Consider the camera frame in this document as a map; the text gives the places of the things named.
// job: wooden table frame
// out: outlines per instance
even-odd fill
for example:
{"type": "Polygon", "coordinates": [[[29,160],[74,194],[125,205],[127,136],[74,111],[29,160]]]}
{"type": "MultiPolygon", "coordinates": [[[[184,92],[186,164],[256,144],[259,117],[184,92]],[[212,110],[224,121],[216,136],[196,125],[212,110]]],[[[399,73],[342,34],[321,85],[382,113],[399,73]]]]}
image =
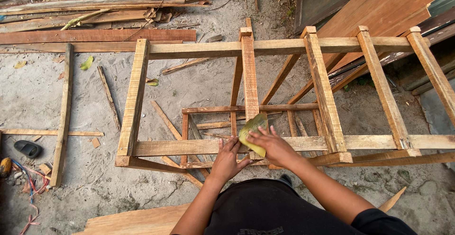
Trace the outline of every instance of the wooden table frame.
{"type": "MultiPolygon", "coordinates": [[[[236,111],[244,111],[249,120],[259,112],[287,111],[293,116],[293,111],[313,110],[316,117],[320,136],[298,137],[294,131],[293,137],[284,138],[298,152],[312,151],[308,158],[316,166],[383,166],[406,165],[422,163],[442,163],[455,160],[455,152],[444,154],[422,155],[424,149],[455,149],[454,135],[409,135],[397,104],[390,91],[379,56],[388,52],[416,52],[424,66],[436,92],[446,108],[447,113],[455,124],[455,93],[446,77],[429,50],[429,41],[422,38],[420,29],[413,27],[401,37],[371,37],[368,29],[359,26],[354,37],[318,39],[315,27],[306,27],[299,39],[254,41],[251,23],[239,32],[239,41],[215,42],[199,44],[161,44],[150,45],[147,39],[139,39],[132,66],[130,85],[128,89],[123,125],[117,149],[115,165],[118,167],[139,168],[162,172],[186,174],[186,168],[208,168],[213,162],[187,162],[187,155],[217,154],[218,140],[197,139],[188,140],[188,118],[192,113],[228,112],[235,121],[236,111]],[[340,81],[333,88],[328,82],[327,70],[330,70],[346,53],[363,52],[366,57],[366,68],[369,69],[384,108],[392,131],[391,135],[343,135],[338,119],[338,113],[333,99],[333,92],[344,87],[358,77],[356,73],[340,81]],[[302,54],[309,59],[312,80],[299,92],[299,99],[315,87],[317,101],[312,104],[295,104],[293,98],[288,104],[268,105],[293,65],[302,54]],[[324,63],[322,53],[338,53],[334,58],[324,63]],[[270,90],[259,104],[256,85],[255,56],[289,55],[270,90]],[[219,58],[235,57],[236,65],[232,80],[231,101],[228,106],[184,108],[182,139],[179,141],[146,141],[137,140],[142,101],[144,96],[145,79],[149,60],[176,58],[219,58]],[[240,81],[244,81],[245,105],[237,105],[237,95],[240,81]],[[375,149],[384,152],[352,157],[348,150],[375,149]],[[151,156],[182,156],[180,166],[169,166],[152,162],[140,157],[151,156]]],[[[289,119],[291,130],[295,129],[293,118],[289,119]]],[[[236,122],[232,122],[232,134],[237,133],[236,122]]],[[[239,153],[248,153],[245,146],[239,153]]],[[[253,165],[270,164],[266,159],[253,165]]]]}

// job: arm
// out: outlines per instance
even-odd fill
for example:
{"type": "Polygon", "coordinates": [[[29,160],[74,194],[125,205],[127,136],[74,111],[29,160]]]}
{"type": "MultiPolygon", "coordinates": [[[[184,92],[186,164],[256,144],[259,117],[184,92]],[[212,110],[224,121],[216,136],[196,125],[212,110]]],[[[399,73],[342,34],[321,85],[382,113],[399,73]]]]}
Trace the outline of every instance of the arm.
{"type": "Polygon", "coordinates": [[[224,146],[223,140],[220,139],[220,150],[213,163],[211,174],[205,180],[201,191],[177,222],[171,234],[200,235],[204,232],[215,201],[225,183],[253,162],[249,159],[240,163],[236,162],[236,154],[240,145],[238,137],[231,136],[224,146]]]}
{"type": "Polygon", "coordinates": [[[250,132],[247,140],[266,150],[265,158],[274,165],[286,168],[296,174],[307,186],[311,194],[324,209],[340,220],[351,224],[362,211],[375,208],[364,198],[319,171],[277,134],[273,126],[272,134],[259,127],[263,134],[250,132]]]}

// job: person's left hand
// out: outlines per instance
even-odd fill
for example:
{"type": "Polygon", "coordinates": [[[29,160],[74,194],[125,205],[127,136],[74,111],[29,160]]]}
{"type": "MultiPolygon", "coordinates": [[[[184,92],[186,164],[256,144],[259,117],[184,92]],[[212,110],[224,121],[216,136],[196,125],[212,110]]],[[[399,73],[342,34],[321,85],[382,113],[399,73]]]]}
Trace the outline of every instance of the person's left hand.
{"type": "Polygon", "coordinates": [[[243,168],[253,162],[249,159],[240,163],[236,162],[237,152],[241,144],[238,137],[231,136],[226,145],[223,145],[223,139],[220,139],[220,150],[213,163],[212,172],[209,176],[210,178],[213,178],[224,185],[243,168]]]}

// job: blue wire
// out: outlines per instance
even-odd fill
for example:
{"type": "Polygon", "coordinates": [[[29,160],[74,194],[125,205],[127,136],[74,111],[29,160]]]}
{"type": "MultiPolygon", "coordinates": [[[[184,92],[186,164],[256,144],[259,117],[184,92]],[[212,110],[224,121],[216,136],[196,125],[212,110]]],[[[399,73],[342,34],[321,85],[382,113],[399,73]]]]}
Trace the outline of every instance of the blue wire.
{"type": "Polygon", "coordinates": [[[26,175],[27,175],[27,178],[28,178],[27,181],[30,184],[30,204],[33,204],[33,198],[31,197],[33,195],[33,187],[31,186],[30,175],[28,174],[26,169],[22,165],[20,165],[17,161],[15,161],[13,159],[12,159],[12,161],[13,161],[14,164],[18,165],[22,169],[22,171],[24,171],[26,173],[26,175]]]}

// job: person's right hand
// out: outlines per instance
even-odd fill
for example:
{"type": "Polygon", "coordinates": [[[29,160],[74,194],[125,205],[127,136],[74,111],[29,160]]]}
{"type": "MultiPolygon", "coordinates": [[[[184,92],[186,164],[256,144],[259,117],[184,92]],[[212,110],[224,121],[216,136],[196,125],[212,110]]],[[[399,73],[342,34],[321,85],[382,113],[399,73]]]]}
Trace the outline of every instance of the person's right hand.
{"type": "Polygon", "coordinates": [[[250,143],[264,148],[266,151],[265,158],[272,164],[290,170],[292,163],[302,159],[301,155],[277,135],[273,126],[270,126],[272,134],[267,134],[267,131],[262,127],[258,127],[258,129],[262,134],[250,131],[246,139],[250,143]]]}

